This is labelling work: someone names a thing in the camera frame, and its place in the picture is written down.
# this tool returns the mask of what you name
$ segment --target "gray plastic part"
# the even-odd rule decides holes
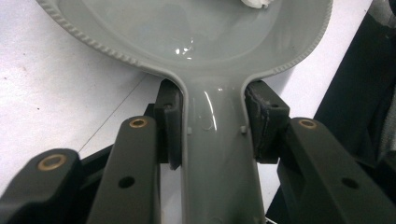
[[[250,131],[240,131],[245,88],[312,52],[332,0],[262,10],[240,0],[37,2],[88,46],[180,87],[184,223],[265,222]]]

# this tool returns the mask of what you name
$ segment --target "white table surface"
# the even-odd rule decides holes
[[[313,118],[372,0],[334,0],[314,52],[267,83],[290,116]],[[120,124],[153,103],[161,78],[77,41],[33,0],[0,1],[0,194],[35,155],[68,147],[81,158],[111,145]],[[279,181],[259,165],[265,209]],[[162,167],[163,223],[181,223],[180,171]]]

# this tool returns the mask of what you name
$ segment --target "black plastic bracket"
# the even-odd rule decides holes
[[[111,148],[103,148],[81,160],[84,179],[75,195],[64,224],[85,223],[99,188]]]
[[[245,96],[256,160],[277,163],[277,146],[289,122],[290,108],[262,81],[250,83]]]
[[[156,132],[150,117],[121,124],[87,223],[160,223]]]
[[[0,223],[63,223],[81,179],[76,151],[41,153],[8,185],[0,199]]]
[[[323,124],[292,119],[284,143],[278,174],[293,223],[396,223],[394,204]]]
[[[154,118],[159,131],[160,162],[169,162],[173,170],[181,164],[182,111],[183,96],[180,89],[173,82],[164,80],[154,105]]]

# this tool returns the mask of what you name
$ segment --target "white object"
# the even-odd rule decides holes
[[[272,3],[274,0],[242,0],[242,2],[247,5],[248,7],[255,7],[255,8],[268,8],[270,3]]]

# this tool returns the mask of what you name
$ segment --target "round hole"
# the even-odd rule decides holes
[[[342,178],[341,181],[343,182],[343,184],[351,189],[358,189],[359,188],[359,184],[356,183],[356,181],[354,179],[351,178]]]
[[[148,122],[145,119],[134,119],[129,123],[129,125],[133,128],[143,128],[147,124]]]
[[[299,121],[300,125],[304,126],[307,129],[316,129],[317,128],[317,124],[309,119],[301,119]]]
[[[170,109],[170,108],[172,108],[172,104],[166,104],[166,105],[163,105],[163,108],[165,108],[165,109]]]
[[[135,126],[140,126],[140,125],[142,125],[144,123],[144,121],[143,120],[136,120],[135,122],[134,122],[134,125]]]
[[[63,154],[53,154],[44,158],[37,165],[38,169],[41,171],[51,171],[62,166],[66,162],[66,156]]]
[[[59,157],[54,157],[54,158],[50,158],[50,159],[43,161],[45,166],[53,166],[59,162],[61,162],[61,158],[59,158]]]
[[[119,181],[119,187],[122,189],[127,189],[134,184],[134,178],[131,176],[126,176]]]

